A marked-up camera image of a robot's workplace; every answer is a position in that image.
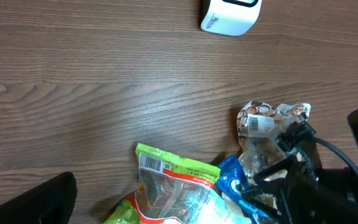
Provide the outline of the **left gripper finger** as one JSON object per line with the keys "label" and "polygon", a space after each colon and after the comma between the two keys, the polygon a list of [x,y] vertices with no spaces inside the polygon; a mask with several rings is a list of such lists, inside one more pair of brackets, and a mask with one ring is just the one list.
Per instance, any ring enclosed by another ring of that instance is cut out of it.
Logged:
{"label": "left gripper finger", "polygon": [[66,224],[77,193],[74,174],[63,172],[0,205],[0,223]]}

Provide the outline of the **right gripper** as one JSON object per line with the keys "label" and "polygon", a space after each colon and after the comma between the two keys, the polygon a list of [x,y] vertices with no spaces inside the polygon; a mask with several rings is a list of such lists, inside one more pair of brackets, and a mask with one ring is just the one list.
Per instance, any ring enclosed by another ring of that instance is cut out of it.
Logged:
{"label": "right gripper", "polygon": [[[286,170],[287,176],[271,181],[265,178]],[[303,172],[303,164],[288,157],[254,175],[256,187],[242,192],[242,198],[278,223],[358,224],[358,204],[316,183]],[[272,194],[277,209],[257,199]]]}

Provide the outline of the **blue oreo packet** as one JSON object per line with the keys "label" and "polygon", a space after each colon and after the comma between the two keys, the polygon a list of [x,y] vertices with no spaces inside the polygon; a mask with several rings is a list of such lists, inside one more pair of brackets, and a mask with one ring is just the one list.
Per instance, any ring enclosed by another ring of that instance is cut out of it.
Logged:
{"label": "blue oreo packet", "polygon": [[250,216],[253,223],[257,223],[257,218],[268,218],[269,216],[251,205],[242,198],[242,193],[251,189],[242,166],[237,156],[231,155],[218,165],[220,177],[216,181],[216,186],[225,193],[239,208]]}

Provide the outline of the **teal snack packet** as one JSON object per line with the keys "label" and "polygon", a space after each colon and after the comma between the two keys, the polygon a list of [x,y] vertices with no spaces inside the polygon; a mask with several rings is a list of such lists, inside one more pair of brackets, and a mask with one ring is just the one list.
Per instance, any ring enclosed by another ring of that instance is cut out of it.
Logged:
{"label": "teal snack packet", "polygon": [[252,221],[226,194],[221,197],[216,191],[211,190],[198,216],[191,223],[252,224]]}

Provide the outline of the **beige cookie bag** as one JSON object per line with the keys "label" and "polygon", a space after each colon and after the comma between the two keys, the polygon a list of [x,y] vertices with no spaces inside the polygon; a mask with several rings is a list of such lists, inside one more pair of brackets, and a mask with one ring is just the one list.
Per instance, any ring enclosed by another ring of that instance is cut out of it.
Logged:
{"label": "beige cookie bag", "polygon": [[[279,123],[290,118],[307,120],[311,105],[280,104],[277,107],[258,101],[250,101],[237,114],[237,137],[240,145],[236,154],[247,181],[252,188],[257,184],[254,175],[284,160],[285,156],[269,139],[269,132]],[[268,218],[257,218],[257,223],[274,223]]]}

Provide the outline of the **green snack bag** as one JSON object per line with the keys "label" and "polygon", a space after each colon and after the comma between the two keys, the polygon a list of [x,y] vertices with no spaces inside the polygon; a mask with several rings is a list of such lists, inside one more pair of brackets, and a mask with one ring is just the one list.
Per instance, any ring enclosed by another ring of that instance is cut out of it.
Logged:
{"label": "green snack bag", "polygon": [[220,168],[139,143],[139,188],[117,203],[106,223],[199,223]]}

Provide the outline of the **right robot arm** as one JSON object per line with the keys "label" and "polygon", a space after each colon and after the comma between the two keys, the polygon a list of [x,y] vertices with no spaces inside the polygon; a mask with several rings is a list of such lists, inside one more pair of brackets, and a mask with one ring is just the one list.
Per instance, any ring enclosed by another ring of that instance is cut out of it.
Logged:
{"label": "right robot arm", "polygon": [[[358,146],[358,110],[347,120]],[[244,200],[279,223],[358,223],[358,168],[340,149],[304,118],[282,121],[269,138],[285,159],[258,172]]]}

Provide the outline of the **white barcode scanner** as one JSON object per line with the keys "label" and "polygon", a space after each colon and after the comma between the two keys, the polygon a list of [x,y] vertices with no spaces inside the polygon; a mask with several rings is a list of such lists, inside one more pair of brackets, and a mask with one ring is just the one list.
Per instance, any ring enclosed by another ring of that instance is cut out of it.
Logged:
{"label": "white barcode scanner", "polygon": [[205,32],[240,36],[257,21],[262,0],[203,0],[200,28]]}

